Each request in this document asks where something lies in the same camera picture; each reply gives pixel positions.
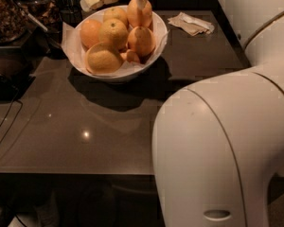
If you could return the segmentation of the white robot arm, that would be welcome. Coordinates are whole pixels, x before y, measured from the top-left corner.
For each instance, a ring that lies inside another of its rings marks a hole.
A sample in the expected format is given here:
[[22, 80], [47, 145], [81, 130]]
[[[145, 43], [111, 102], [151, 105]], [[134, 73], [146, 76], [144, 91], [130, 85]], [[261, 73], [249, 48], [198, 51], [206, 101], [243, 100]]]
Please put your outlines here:
[[152, 159], [166, 227], [269, 227], [284, 166], [284, 0], [218, 0], [250, 68], [179, 90], [161, 107]]

